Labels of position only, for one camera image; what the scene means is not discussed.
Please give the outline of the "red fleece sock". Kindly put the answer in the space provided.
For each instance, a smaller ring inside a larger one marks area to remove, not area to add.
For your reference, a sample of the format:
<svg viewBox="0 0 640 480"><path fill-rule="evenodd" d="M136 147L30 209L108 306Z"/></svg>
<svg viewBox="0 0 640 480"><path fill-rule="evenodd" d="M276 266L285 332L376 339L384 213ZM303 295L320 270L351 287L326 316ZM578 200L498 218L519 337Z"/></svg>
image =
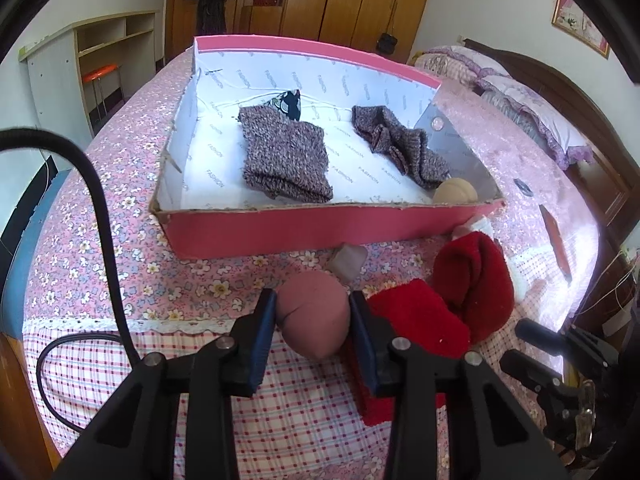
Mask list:
<svg viewBox="0 0 640 480"><path fill-rule="evenodd" d="M442 246L434 260L432 283L449 310L468 326L471 344L503 328L513 312L514 288L506 260L482 232Z"/></svg>
<svg viewBox="0 0 640 480"><path fill-rule="evenodd" d="M470 348L469 327L450 312L442 297L420 278L380 290L367 299L367 304L374 316L390 323L397 336L408 338L431 354L460 359ZM394 401L379 399L370 393L350 342L346 344L342 360L363 423L374 427L390 422Z"/></svg>

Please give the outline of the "pink sock ball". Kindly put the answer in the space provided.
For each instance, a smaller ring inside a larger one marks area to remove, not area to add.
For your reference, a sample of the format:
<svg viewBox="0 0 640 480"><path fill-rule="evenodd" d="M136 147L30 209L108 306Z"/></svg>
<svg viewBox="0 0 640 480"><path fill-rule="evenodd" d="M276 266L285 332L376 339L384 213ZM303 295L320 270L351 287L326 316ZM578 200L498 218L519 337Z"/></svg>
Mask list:
<svg viewBox="0 0 640 480"><path fill-rule="evenodd" d="M277 323L288 346L321 361L340 350L349 329L344 286L322 271L294 274L277 290Z"/></svg>

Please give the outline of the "grey translucent sock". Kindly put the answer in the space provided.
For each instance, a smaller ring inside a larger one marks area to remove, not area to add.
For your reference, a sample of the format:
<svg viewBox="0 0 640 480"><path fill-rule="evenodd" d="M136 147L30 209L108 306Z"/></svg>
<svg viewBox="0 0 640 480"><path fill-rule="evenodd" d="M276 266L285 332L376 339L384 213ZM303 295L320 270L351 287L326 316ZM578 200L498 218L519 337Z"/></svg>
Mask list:
<svg viewBox="0 0 640 480"><path fill-rule="evenodd" d="M329 258L326 268L343 284L349 284L358 278L367 258L367 248L359 245L343 244Z"/></svg>

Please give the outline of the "beige sock ball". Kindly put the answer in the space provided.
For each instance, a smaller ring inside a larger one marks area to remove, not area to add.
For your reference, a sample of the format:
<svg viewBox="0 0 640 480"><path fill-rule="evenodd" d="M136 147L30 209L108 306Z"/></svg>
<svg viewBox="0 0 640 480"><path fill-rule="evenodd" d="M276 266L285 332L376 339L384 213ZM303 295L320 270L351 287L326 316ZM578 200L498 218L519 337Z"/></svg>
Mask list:
<svg viewBox="0 0 640 480"><path fill-rule="evenodd" d="M472 204L478 195L474 186L461 178L450 178L436 188L432 202L434 204Z"/></svg>

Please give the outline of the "grey knitted sock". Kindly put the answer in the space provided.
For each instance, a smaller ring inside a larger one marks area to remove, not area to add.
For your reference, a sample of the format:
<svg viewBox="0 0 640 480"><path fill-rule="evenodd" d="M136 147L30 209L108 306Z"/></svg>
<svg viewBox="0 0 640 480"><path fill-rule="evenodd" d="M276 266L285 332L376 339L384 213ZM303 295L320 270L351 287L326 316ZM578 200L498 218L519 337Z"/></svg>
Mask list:
<svg viewBox="0 0 640 480"><path fill-rule="evenodd" d="M405 127L387 106L355 105L352 126L372 153L385 155L421 188L434 190L450 178L446 160L428 147L428 133Z"/></svg>
<svg viewBox="0 0 640 480"><path fill-rule="evenodd" d="M265 105L242 107L239 123L246 144L242 175L250 188L273 200L285 197L319 204L332 200L322 128L289 120Z"/></svg>

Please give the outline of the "pink floral bed sheet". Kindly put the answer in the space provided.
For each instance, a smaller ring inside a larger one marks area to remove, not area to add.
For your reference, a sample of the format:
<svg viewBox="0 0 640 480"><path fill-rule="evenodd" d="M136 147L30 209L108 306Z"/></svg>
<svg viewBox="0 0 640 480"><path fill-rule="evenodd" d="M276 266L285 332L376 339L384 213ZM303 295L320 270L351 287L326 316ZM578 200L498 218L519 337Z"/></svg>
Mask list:
<svg viewBox="0 0 640 480"><path fill-rule="evenodd" d="M192 72L184 52L146 84L88 149L108 205L120 291L141 353L191 353L252 310L259 292L296 271L322 270L325 250L181 261L151 214L160 155ZM454 80L436 104L488 168L506 204L490 216L494 234L528 291L513 311L552 330L578 308L598 258L599 229L584 199L517 125ZM558 222L573 281L556 264L539 205ZM23 341L29 380L56 447L68 450L129 372L119 344L79 341L40 352L65 334L111 330L96 219L88 191L70 174L49 211L25 295ZM310 362L281 338L266 377L234 404L234 431L245 479L378 479L390 428L363 425L340 360Z"/></svg>

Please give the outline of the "red smartphone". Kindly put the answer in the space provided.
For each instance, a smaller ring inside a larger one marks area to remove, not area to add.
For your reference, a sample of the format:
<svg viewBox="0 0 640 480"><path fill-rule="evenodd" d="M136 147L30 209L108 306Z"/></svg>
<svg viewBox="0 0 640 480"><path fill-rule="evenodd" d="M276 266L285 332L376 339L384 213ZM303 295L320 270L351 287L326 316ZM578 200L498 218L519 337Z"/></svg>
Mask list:
<svg viewBox="0 0 640 480"><path fill-rule="evenodd" d="M551 212L544 205L539 205L542 220L544 220L544 227L547 230L550 244L553 248L556 264L558 265L560 272L570 284L573 281L572 272L570 272L570 263L568 262L566 250L562 240L562 235L558 222L552 216Z"/></svg>

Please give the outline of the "dark wooden headboard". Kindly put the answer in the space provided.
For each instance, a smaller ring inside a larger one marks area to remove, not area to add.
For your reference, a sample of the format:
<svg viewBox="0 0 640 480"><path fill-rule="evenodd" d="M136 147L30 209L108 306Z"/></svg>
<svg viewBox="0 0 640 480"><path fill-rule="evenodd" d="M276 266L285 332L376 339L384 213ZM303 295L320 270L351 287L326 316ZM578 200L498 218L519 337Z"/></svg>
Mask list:
<svg viewBox="0 0 640 480"><path fill-rule="evenodd" d="M567 175L608 230L608 236L622 242L639 221L639 166L602 110L570 78L543 62L472 39L464 38L462 44L500 63L586 137L594 163L580 162L567 170Z"/></svg>

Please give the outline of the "pink pillow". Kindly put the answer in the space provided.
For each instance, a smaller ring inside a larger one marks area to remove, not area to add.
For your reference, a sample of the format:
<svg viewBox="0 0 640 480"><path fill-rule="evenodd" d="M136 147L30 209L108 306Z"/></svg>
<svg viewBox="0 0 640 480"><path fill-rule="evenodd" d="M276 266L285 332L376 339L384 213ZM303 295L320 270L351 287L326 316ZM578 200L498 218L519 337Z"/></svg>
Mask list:
<svg viewBox="0 0 640 480"><path fill-rule="evenodd" d="M586 137L546 99L525 84L506 76L489 75L475 81L482 99L521 128L562 169L594 162Z"/></svg>
<svg viewBox="0 0 640 480"><path fill-rule="evenodd" d="M465 87L472 86L483 76L483 69L477 63L450 47L416 52L409 64L417 70L457 81Z"/></svg>

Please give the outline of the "rear pink pillow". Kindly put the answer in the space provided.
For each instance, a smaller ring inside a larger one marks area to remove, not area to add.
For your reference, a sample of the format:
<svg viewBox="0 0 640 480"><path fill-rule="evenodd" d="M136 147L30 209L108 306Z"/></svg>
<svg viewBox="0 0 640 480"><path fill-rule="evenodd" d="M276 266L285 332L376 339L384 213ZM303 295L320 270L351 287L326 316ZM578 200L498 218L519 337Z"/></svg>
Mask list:
<svg viewBox="0 0 640 480"><path fill-rule="evenodd" d="M416 52L409 64L417 70L457 81L465 87L472 86L483 76L483 69L477 63L450 47Z"/></svg>

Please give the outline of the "orange stool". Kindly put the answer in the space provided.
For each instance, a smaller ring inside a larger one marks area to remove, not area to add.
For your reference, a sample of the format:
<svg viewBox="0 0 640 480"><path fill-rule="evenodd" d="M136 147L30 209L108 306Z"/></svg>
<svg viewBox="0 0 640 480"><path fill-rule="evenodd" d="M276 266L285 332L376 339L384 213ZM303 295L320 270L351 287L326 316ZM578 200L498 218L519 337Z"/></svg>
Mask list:
<svg viewBox="0 0 640 480"><path fill-rule="evenodd" d="M102 80L107 76L115 74L117 81L120 81L119 67L117 64L107 64L92 70L82 76L81 80L83 84L90 84L91 90L96 103L96 114L102 119L108 113L104 91L102 88Z"/></svg>

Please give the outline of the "small black hanging bag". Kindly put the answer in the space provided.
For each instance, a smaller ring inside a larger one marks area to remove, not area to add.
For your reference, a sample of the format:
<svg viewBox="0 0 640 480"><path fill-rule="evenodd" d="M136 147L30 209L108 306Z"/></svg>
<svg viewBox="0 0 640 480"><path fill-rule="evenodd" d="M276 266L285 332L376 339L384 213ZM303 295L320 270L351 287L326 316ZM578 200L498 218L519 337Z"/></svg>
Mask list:
<svg viewBox="0 0 640 480"><path fill-rule="evenodd" d="M393 35L393 19L395 16L397 2L394 1L392 8L390 9L390 16L388 17L387 24L384 32L378 37L378 42L375 46L377 54L384 56L391 56L396 49L398 39Z"/></svg>

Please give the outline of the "white shelf desk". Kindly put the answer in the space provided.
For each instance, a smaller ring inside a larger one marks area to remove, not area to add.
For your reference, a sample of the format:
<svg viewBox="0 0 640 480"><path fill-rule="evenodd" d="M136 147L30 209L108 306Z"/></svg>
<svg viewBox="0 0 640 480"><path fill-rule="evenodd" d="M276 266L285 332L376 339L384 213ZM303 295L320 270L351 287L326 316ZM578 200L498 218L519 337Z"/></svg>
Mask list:
<svg viewBox="0 0 640 480"><path fill-rule="evenodd" d="M108 114L155 76L155 21L154 11L87 18L21 48L40 127L86 148ZM120 81L115 74L102 80L108 113L100 119L81 78L107 64L118 65Z"/></svg>

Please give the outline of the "wooden wardrobe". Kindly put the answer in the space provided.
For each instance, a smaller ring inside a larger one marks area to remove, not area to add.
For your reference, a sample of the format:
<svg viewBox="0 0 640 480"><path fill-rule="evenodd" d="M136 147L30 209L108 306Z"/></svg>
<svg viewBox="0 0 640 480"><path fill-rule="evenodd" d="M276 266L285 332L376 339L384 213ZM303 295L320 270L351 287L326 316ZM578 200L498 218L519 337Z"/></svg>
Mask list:
<svg viewBox="0 0 640 480"><path fill-rule="evenodd" d="M395 52L410 56L427 0L226 0L227 34L285 36L374 52L393 2ZM196 0L166 0L165 54L174 58L196 36Z"/></svg>

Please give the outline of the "framed wall picture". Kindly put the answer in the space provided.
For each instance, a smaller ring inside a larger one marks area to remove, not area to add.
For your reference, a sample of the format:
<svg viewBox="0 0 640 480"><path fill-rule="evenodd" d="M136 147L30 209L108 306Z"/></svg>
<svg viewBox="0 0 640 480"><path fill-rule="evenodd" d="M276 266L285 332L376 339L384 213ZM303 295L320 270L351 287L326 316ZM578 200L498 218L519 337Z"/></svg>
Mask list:
<svg viewBox="0 0 640 480"><path fill-rule="evenodd" d="M604 58L608 58L610 55L610 45L574 0L555 1L551 24L595 50Z"/></svg>

